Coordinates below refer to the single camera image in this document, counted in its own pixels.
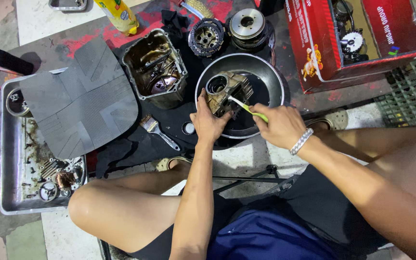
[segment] black rubber hose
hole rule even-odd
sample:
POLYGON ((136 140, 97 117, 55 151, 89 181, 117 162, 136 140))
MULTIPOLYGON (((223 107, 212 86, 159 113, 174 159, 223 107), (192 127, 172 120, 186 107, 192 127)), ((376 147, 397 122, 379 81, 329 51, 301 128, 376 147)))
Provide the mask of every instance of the black rubber hose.
POLYGON ((344 8, 346 9, 346 11, 348 12, 348 15, 351 18, 351 30, 354 32, 355 31, 355 26, 354 26, 354 19, 352 18, 351 10, 348 7, 348 5, 346 4, 346 1, 345 0, 340 0, 340 1, 343 4, 344 8))

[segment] green toothbrush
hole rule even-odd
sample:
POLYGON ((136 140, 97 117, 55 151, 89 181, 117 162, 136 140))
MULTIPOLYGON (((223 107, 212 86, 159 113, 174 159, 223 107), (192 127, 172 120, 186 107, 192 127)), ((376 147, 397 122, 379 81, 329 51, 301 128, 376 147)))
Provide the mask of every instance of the green toothbrush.
POLYGON ((228 99, 234 101, 235 103, 238 103, 239 106, 241 106, 242 108, 244 108, 245 110, 247 110, 250 114, 252 114, 254 116, 259 116, 266 123, 269 123, 269 120, 267 119, 267 117, 265 115, 263 115, 261 113, 253 113, 253 112, 251 112, 250 109, 249 109, 249 107, 246 104, 240 102, 240 100, 236 99, 235 97, 229 96, 228 99))

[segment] sandal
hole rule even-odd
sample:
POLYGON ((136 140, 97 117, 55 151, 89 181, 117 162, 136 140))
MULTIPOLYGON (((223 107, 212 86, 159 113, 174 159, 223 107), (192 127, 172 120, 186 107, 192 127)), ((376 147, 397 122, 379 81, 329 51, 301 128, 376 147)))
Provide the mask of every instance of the sandal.
POLYGON ((167 171, 167 170, 170 169, 170 163, 174 160, 181 160, 181 161, 188 162, 188 163, 192 164, 191 159, 187 159, 183 156, 175 156, 175 157, 172 157, 172 158, 163 158, 163 159, 161 159, 161 161, 158 162, 158 164, 155 168, 159 172, 167 171))
POLYGON ((346 110, 338 108, 323 117, 307 121, 306 127, 317 122, 327 123, 330 126, 330 130, 344 130, 348 126, 348 113, 346 110))

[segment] red cardboard box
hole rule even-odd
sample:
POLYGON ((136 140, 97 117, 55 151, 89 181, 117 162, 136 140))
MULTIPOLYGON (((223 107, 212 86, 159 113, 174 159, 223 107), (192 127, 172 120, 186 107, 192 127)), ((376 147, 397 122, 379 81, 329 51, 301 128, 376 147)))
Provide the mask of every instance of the red cardboard box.
POLYGON ((347 0, 362 28, 368 61, 344 64, 330 0, 286 0, 285 12, 304 93, 353 86, 416 58, 416 14, 410 0, 347 0))

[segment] green plastic crate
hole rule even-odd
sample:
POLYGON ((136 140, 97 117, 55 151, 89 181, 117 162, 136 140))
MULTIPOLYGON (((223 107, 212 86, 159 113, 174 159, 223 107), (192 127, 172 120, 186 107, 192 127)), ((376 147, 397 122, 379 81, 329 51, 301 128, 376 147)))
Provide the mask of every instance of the green plastic crate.
POLYGON ((387 75, 392 93, 376 97, 375 102, 388 127, 416 126, 416 59, 387 75))

